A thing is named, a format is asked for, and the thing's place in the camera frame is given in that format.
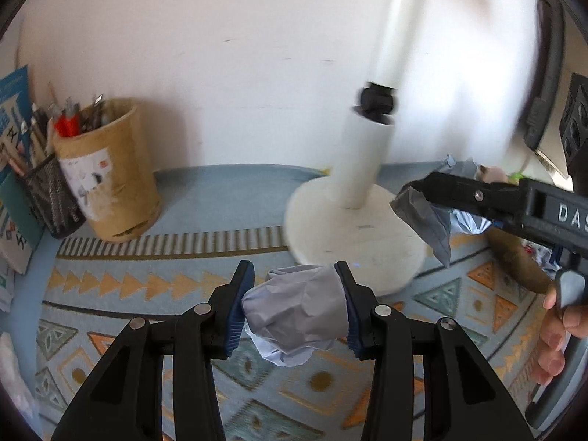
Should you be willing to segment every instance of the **white wall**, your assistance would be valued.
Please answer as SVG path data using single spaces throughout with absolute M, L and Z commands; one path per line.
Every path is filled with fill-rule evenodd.
M 501 159 L 527 91 L 536 0 L 425 0 L 390 161 Z M 33 95 L 145 100 L 157 168 L 326 168 L 386 0 L 28 0 Z

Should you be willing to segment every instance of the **black mesh pen holder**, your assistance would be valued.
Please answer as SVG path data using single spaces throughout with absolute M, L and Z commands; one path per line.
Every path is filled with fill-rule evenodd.
M 71 235 L 86 221 L 55 154 L 47 157 L 22 181 L 35 215 L 54 238 L 62 239 Z

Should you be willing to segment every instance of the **white plastic bag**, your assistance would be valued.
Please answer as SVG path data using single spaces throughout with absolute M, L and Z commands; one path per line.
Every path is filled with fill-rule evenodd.
M 0 335 L 0 382 L 17 410 L 29 421 L 32 420 L 34 400 L 21 378 L 12 339 L 6 332 Z
M 333 266 L 271 270 L 241 305 L 245 330 L 261 356 L 278 366 L 301 365 L 349 331 L 345 291 Z

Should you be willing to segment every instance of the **finger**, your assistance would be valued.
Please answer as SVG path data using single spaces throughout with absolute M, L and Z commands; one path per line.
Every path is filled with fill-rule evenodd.
M 567 331 L 578 338 L 588 336 L 588 307 L 568 307 L 563 312 L 563 325 Z
M 552 350 L 543 340 L 537 342 L 537 363 L 551 376 L 557 376 L 563 370 L 566 359 L 563 353 Z
M 566 329 L 563 322 L 557 317 L 555 309 L 551 309 L 545 314 L 539 336 L 552 350 L 562 349 L 566 340 Z
M 555 307 L 555 302 L 557 302 L 557 291 L 553 284 L 549 285 L 548 293 L 545 295 L 545 300 L 543 300 L 543 308 L 546 310 L 551 310 Z
M 541 368 L 537 363 L 533 365 L 531 368 L 531 379 L 535 383 L 542 384 L 543 386 L 547 386 L 549 383 L 552 382 L 553 376 L 551 376 L 548 372 L 546 372 L 543 368 Z
M 481 177 L 483 182 L 508 182 L 509 177 L 501 168 L 486 168 L 486 172 Z

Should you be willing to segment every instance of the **crumpled plastic bag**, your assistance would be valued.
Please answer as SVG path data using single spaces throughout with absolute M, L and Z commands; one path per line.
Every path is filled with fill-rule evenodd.
M 0 335 L 0 382 L 17 410 L 25 418 L 32 420 L 35 402 L 21 378 L 12 339 L 10 334 L 6 332 Z
M 436 172 L 475 179 L 478 165 L 472 159 L 457 162 L 448 156 Z M 390 202 L 390 207 L 431 247 L 437 260 L 447 268 L 451 260 L 452 233 L 479 235 L 492 225 L 491 221 L 463 210 L 435 206 L 410 186 L 402 188 Z
M 334 266 L 270 270 L 243 296 L 245 331 L 263 358 L 302 365 L 314 350 L 329 350 L 349 331 L 347 303 Z
M 552 262 L 552 249 L 543 247 L 538 243 L 530 240 L 521 239 L 521 244 L 531 257 L 535 260 L 535 263 L 539 265 L 549 278 L 555 280 L 555 276 L 562 268 L 557 262 Z

